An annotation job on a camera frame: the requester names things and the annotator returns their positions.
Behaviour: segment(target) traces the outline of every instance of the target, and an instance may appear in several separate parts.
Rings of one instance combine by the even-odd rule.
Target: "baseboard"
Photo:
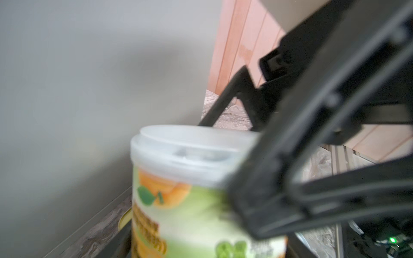
[[[96,215],[86,221],[80,228],[58,244],[55,248],[47,253],[43,258],[56,258],[59,254],[65,251],[69,246],[71,246],[76,240],[83,236],[89,229],[96,225],[104,216],[106,216],[111,210],[113,210],[119,203],[121,203],[126,197],[131,195],[132,186],[128,187],[123,193],[118,195],[113,201],[107,204],[102,210],[100,210]]]

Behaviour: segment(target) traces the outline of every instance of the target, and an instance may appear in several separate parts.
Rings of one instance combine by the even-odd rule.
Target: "white wall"
[[[130,187],[140,127],[199,121],[220,8],[0,2],[1,257],[43,257]]]

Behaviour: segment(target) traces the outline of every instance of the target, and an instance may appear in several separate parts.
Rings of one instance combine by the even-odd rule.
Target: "wood plank wall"
[[[279,45],[285,32],[259,0],[223,0],[220,19],[208,90],[220,95],[243,65],[258,87],[264,82],[258,60]],[[410,153],[413,133],[408,125],[364,125],[344,145],[381,162]]]

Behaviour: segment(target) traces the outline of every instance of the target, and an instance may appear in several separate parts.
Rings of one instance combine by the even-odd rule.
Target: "white plastic container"
[[[155,125],[131,140],[132,257],[276,258],[286,238],[253,241],[222,191],[258,134]]]

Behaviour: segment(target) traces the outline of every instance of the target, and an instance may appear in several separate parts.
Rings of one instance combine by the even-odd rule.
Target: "marble surface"
[[[206,91],[203,116],[216,101],[218,95]],[[214,127],[248,130],[252,127],[244,108],[235,100],[225,109]],[[331,153],[319,148],[303,167],[302,180],[315,180],[331,175]],[[126,198],[78,241],[66,249],[59,258],[94,258],[118,232],[118,221],[131,207],[131,196]],[[333,227],[303,232],[311,250],[320,258],[335,257],[335,232]]]

